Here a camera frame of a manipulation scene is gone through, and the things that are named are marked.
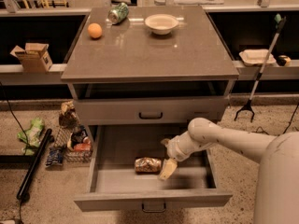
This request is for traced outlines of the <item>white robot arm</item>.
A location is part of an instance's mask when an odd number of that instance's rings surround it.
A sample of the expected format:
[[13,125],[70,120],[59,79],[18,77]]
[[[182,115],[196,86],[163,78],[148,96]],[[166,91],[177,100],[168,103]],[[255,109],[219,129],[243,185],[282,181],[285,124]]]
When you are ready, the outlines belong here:
[[204,118],[187,131],[163,140],[168,158],[160,178],[168,179],[178,163],[193,153],[221,145],[259,164],[254,224],[299,224],[299,132],[279,136],[223,128]]

